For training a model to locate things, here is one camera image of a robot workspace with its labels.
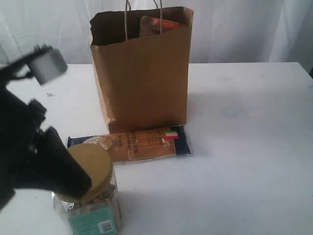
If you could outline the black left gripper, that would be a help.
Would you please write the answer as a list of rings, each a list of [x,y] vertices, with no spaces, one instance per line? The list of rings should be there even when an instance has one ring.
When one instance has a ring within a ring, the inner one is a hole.
[[[0,204],[5,206],[15,195],[14,165],[22,156],[35,152],[33,139],[45,120],[46,108],[37,100],[24,103],[7,89],[10,81],[29,79],[28,71],[18,76],[21,66],[0,69]],[[91,178],[63,145],[55,128],[41,132],[37,153],[29,160],[30,188],[81,198],[91,188]]]

